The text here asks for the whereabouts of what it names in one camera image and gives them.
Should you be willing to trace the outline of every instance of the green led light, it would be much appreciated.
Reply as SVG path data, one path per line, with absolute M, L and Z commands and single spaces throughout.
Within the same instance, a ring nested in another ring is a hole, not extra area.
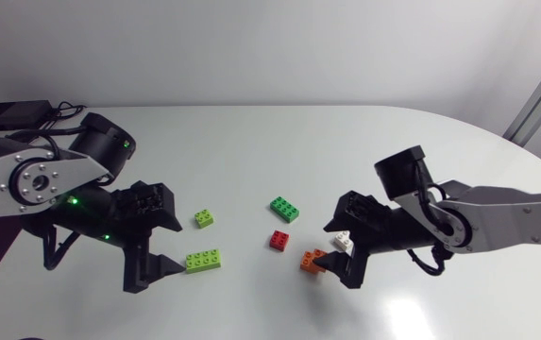
M 69 196 L 69 198 L 66 199 L 66 202 L 70 204 L 77 204 L 79 203 L 79 200 L 76 199 L 74 196 Z

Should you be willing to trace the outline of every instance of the orange lego brick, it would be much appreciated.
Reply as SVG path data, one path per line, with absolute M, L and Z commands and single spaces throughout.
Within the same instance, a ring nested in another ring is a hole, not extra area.
M 324 251 L 322 251 L 322 250 L 319 250 L 319 249 L 315 249 L 315 250 L 314 250 L 314 254 L 313 254 L 313 259 L 316 259 L 316 258 L 319 258 L 319 257 L 323 257 L 323 256 L 325 256 L 325 255 L 327 255 L 326 252 L 324 252 Z M 318 272 L 318 271 L 321 271 L 321 272 L 324 273 L 324 272 L 327 271 L 325 268 L 320 267 L 320 266 L 318 266 L 318 265 L 316 265 L 316 264 L 314 264 L 314 263 L 312 263 L 312 266 L 313 266 L 314 268 L 316 268 L 316 271 L 317 271 L 317 272 Z
M 310 251 L 306 251 L 304 253 L 303 258 L 301 259 L 301 263 L 299 264 L 299 268 L 301 270 L 305 270 L 305 271 L 307 271 L 309 273 L 312 273 L 312 274 L 316 274 L 319 271 L 324 273 L 326 271 L 325 268 L 319 267 L 318 265 L 314 264 L 312 262 L 312 260 L 314 260 L 315 258 L 324 256 L 326 254 L 327 254 L 326 252 L 324 252 L 322 250 L 318 250 L 318 249 L 315 249 L 314 253 L 311 253 Z

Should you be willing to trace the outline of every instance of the black power adapter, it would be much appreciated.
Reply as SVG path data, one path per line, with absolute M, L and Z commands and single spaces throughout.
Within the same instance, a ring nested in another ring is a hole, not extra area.
M 0 131 L 40 128 L 54 112 L 47 100 L 0 103 Z

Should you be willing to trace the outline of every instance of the red lego brick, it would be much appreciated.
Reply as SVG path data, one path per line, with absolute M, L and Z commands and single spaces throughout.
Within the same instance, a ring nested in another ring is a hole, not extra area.
M 284 251 L 285 247 L 287 247 L 288 241 L 289 234 L 275 230 L 272 238 L 270 239 L 270 246 L 274 249 Z
M 304 253 L 304 257 L 301 259 L 301 264 L 299 265 L 299 268 L 312 274 L 316 274 L 319 271 L 324 273 L 326 271 L 325 268 L 319 267 L 318 265 L 314 264 L 313 260 L 315 258 L 319 258 L 325 255 L 327 255 L 326 252 L 318 249 L 315 249 L 314 253 L 306 251 Z

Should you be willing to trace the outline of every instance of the lego brick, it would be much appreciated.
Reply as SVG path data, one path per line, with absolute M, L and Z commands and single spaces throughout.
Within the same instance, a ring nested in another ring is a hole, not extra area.
M 270 246 L 274 249 L 284 251 L 288 241 L 289 234 L 275 230 L 272 238 L 270 238 Z
M 219 268 L 221 265 L 220 250 L 207 250 L 190 254 L 186 257 L 186 272 L 188 274 Z
M 198 227 L 203 229 L 213 223 L 213 215 L 211 215 L 211 212 L 207 209 L 202 212 L 197 212 L 194 215 L 194 218 L 196 218 L 196 222 L 198 223 Z
M 349 239 L 349 231 L 342 231 L 335 235 L 333 242 L 343 251 L 347 251 L 354 245 L 352 240 Z
M 270 208 L 288 223 L 293 222 L 299 216 L 299 210 L 280 196 L 272 201 Z
M 325 268 L 319 267 L 318 265 L 314 264 L 313 260 L 315 258 L 319 258 L 325 255 L 327 255 L 327 253 L 319 249 L 315 249 L 314 253 L 306 251 L 303 258 L 301 259 L 299 268 L 312 274 L 316 274 L 319 271 L 324 273 L 326 271 Z

